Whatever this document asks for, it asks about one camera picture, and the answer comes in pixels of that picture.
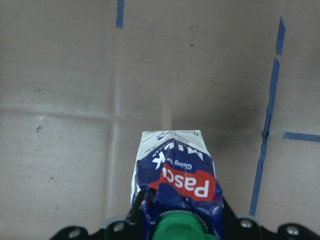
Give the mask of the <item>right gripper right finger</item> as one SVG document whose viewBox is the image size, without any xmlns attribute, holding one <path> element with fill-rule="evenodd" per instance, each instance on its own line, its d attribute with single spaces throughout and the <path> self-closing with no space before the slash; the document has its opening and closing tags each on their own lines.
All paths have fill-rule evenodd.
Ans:
<svg viewBox="0 0 320 240">
<path fill-rule="evenodd" d="M 223 240 L 320 240 L 320 235 L 298 223 L 285 223 L 271 231 L 249 217 L 237 217 L 223 199 Z"/>
</svg>

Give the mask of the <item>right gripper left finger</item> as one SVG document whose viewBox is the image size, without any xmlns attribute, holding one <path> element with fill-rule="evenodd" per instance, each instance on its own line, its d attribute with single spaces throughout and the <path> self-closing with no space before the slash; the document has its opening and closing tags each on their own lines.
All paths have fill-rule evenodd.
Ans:
<svg viewBox="0 0 320 240">
<path fill-rule="evenodd" d="M 143 220 L 142 202 L 145 191 L 140 191 L 125 218 L 112 220 L 97 232 L 89 234 L 81 226 L 67 226 L 55 233 L 52 240 L 144 240 L 145 224 Z"/>
</svg>

